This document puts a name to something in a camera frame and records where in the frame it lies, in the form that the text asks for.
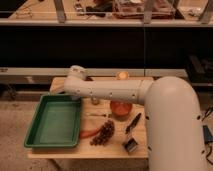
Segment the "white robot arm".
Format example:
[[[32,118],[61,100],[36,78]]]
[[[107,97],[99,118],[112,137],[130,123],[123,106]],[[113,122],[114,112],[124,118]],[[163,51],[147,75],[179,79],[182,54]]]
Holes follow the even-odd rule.
[[[144,107],[150,171],[207,171],[200,104],[189,83],[174,76],[88,81],[86,75],[85,68],[73,65],[65,92]]]

